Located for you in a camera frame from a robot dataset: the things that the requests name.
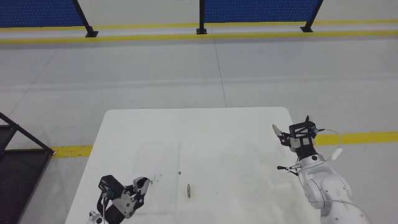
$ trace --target post base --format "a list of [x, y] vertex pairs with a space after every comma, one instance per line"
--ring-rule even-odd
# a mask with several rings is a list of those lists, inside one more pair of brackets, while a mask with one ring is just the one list
[[300, 29], [303, 31], [303, 32], [313, 32], [312, 30], [311, 30], [311, 28], [306, 28], [305, 26], [303, 26], [303, 27], [300, 27]]
[[97, 37], [97, 35], [98, 35], [98, 31], [90, 31], [90, 32], [87, 32], [86, 37]]
[[206, 29], [203, 29], [203, 30], [197, 29], [197, 35], [205, 35], [205, 34], [207, 34], [207, 30]]

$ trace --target gray floor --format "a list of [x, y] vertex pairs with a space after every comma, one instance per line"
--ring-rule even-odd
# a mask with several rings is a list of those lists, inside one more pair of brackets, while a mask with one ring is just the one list
[[[125, 108], [284, 106], [294, 122], [310, 114], [320, 128], [340, 133], [396, 131], [397, 44], [361, 38], [1, 46], [0, 111], [50, 146], [93, 144], [105, 112]], [[32, 145], [19, 136], [11, 147]], [[374, 223], [398, 219], [397, 151], [397, 144], [350, 146], [335, 161]], [[86, 160], [52, 160], [21, 223], [64, 223]]]

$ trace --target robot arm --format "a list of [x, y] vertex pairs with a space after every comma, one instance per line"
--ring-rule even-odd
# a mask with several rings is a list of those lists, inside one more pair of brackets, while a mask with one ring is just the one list
[[319, 131], [309, 116], [299, 124], [289, 126], [290, 133], [283, 133], [272, 126], [280, 142], [290, 147], [298, 156], [298, 163], [290, 167], [278, 166], [297, 175], [308, 202], [320, 210], [321, 224], [370, 224], [366, 214], [352, 201], [352, 191], [347, 181], [338, 175], [314, 148]]
[[132, 185], [123, 186], [112, 175], [106, 175], [99, 182], [102, 193], [97, 202], [97, 211], [91, 211], [88, 224], [120, 224], [129, 219], [144, 204], [150, 180], [138, 177]]

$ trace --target white table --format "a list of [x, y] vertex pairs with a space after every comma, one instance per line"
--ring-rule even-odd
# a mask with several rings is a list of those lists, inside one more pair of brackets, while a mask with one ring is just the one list
[[[110, 110], [105, 114], [66, 224], [86, 223], [98, 183], [153, 179], [145, 205], [122, 223], [319, 223], [272, 124], [288, 130], [285, 108]], [[187, 196], [191, 186], [191, 198]]]

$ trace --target yellow floor stripe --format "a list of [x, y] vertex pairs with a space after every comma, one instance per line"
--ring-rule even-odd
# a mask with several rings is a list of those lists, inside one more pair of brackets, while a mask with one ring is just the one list
[[[341, 139], [344, 145], [398, 142], [398, 132], [347, 133], [342, 134]], [[316, 143], [317, 146], [332, 146], [337, 145], [339, 140], [337, 135], [318, 135]], [[93, 145], [52, 147], [57, 152], [52, 158], [88, 157], [92, 148]]]
[[52, 147], [56, 153], [52, 158], [64, 158], [64, 157], [89, 157], [93, 145], [87, 146], [57, 146]]
[[[319, 135], [315, 140], [318, 146], [337, 145], [337, 135]], [[347, 133], [341, 135], [342, 144], [369, 144], [375, 142], [398, 142], [398, 132], [386, 133]]]
[[364, 30], [364, 31], [328, 31], [328, 32], [261, 32], [261, 33], [224, 33], [224, 34], [167, 34], [167, 35], [120, 35], [107, 37], [64, 37], [37, 39], [0, 39], [0, 44], [56, 44], [68, 42], [112, 42], [129, 40], [189, 40], [189, 39], [258, 39], [289, 37], [349, 37], [349, 36], [391, 36], [398, 35], [398, 30]]
[[[208, 23], [205, 27], [223, 27], [223, 26], [291, 26], [304, 25], [305, 22], [225, 22]], [[388, 20], [347, 20], [347, 21], [315, 21], [313, 24], [398, 24], [398, 19]], [[121, 26], [93, 26], [94, 29], [142, 29], [142, 28], [179, 28], [179, 27], [198, 27], [199, 23], [189, 22], [180, 24], [133, 24]], [[83, 26], [70, 27], [16, 27], [0, 28], [0, 32], [10, 31], [46, 31], [46, 30], [85, 30]]]

